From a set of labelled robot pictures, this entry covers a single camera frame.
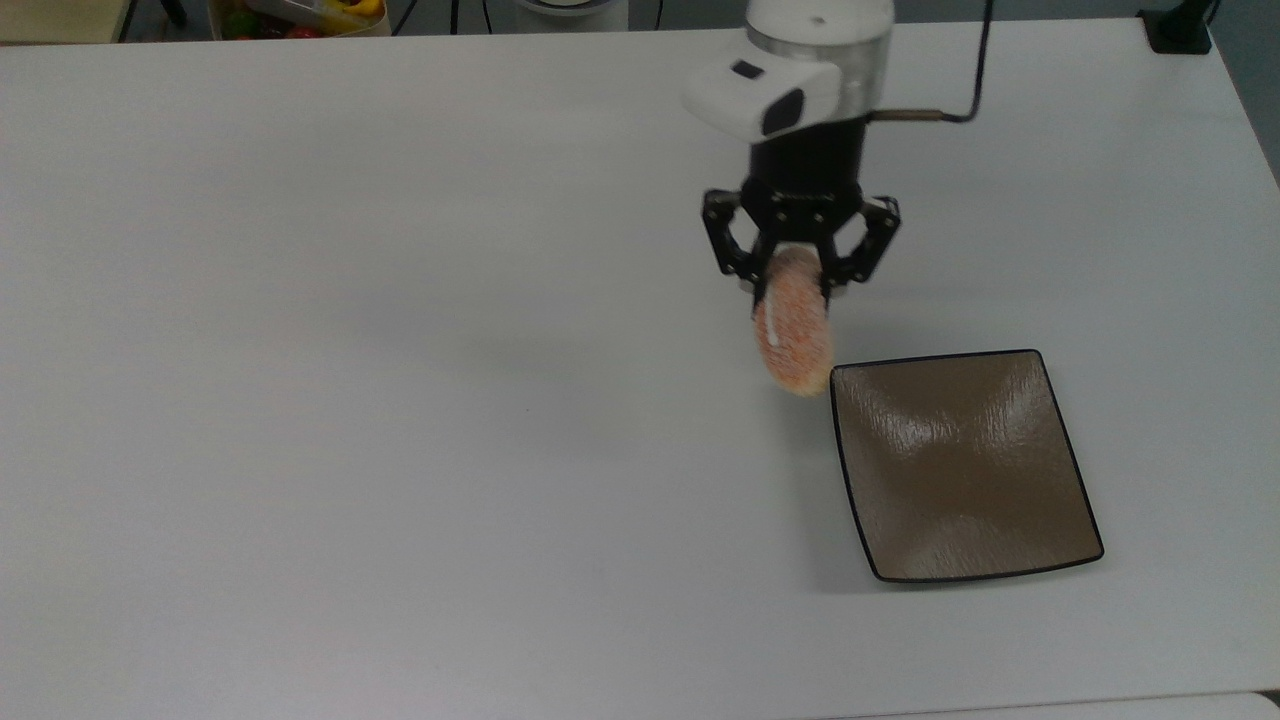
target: white cylinder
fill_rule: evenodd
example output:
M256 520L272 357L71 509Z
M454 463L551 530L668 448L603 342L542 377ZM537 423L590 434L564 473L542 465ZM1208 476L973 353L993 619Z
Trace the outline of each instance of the white cylinder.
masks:
M626 32L627 0L513 0L517 32Z

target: square plate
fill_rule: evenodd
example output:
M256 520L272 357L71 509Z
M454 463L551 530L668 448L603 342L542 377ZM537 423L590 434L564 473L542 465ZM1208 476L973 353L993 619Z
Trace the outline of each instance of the square plate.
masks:
M840 365L831 402L877 578L1004 578L1102 557L1038 351Z

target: white table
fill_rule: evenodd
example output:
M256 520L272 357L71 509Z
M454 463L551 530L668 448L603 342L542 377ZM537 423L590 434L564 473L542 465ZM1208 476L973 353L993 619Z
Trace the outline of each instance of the white table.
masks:
M1280 685L1280 195L1219 56L1001 23L841 361L1037 347L1106 557L867 570L698 219L724 32L0 51L0 716L777 720ZM963 108L975 26L897 29Z

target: bowl of fruit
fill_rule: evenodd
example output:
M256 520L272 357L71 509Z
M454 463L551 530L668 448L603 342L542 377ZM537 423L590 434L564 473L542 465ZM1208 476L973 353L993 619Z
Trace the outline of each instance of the bowl of fruit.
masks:
M209 0L214 40L388 36L384 0Z

